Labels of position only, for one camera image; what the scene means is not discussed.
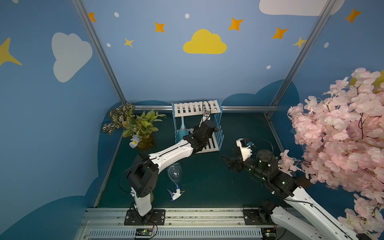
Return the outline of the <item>clear blue-white spray bottle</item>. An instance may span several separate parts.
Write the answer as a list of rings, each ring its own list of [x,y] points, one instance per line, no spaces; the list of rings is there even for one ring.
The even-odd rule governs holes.
[[[182,194],[185,192],[181,190],[181,181],[183,176],[182,167],[179,163],[175,163],[168,168],[167,173],[170,180],[175,185],[175,192],[172,192],[171,190],[168,189],[168,192],[171,195],[171,202],[174,202],[179,197],[181,197]]]

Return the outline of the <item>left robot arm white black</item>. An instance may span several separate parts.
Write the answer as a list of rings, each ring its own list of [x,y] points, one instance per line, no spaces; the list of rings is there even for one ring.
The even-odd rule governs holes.
[[[195,125],[193,132],[175,145],[157,153],[139,153],[136,156],[131,167],[121,175],[128,181],[130,190],[123,189],[120,180],[118,186],[134,198],[135,211],[139,216],[145,217],[153,209],[151,197],[157,185],[158,175],[179,160],[201,152],[218,131],[214,121],[205,120]]]

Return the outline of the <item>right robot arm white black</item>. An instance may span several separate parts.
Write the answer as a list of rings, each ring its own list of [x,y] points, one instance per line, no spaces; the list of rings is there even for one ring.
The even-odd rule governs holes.
[[[305,240],[368,240],[366,234],[358,234],[340,223],[320,206],[296,180],[278,168],[278,158],[268,150],[255,155],[251,149],[240,149],[236,157],[223,156],[229,170],[247,171],[261,180],[274,196],[297,210],[306,220],[302,221],[283,207],[266,204],[260,214],[276,225],[282,226]]]

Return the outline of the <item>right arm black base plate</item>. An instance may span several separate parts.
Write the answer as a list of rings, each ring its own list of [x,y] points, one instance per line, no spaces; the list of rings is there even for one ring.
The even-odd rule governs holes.
[[[256,225],[276,225],[272,220],[272,213],[279,205],[266,204],[260,207],[254,208],[250,205],[243,205],[242,212],[246,226]]]

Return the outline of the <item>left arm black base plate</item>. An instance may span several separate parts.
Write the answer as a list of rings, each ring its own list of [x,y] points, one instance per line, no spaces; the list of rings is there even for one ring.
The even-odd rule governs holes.
[[[125,226],[163,226],[165,224],[166,210],[151,210],[145,216],[140,216],[135,209],[126,213]]]

